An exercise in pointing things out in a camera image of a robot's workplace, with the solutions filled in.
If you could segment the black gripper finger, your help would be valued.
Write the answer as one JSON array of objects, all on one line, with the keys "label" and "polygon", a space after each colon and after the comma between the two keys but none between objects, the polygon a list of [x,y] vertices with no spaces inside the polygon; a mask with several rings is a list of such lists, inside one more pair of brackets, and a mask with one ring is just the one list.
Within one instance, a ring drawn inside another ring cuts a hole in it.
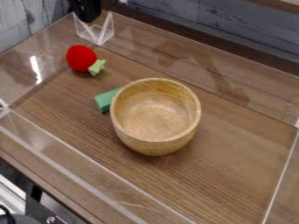
[{"label": "black gripper finger", "polygon": [[80,21],[85,21],[85,4],[82,0],[68,0],[69,7],[72,11],[74,12],[77,18]]},{"label": "black gripper finger", "polygon": [[86,21],[92,22],[101,14],[101,0],[88,0]]}]

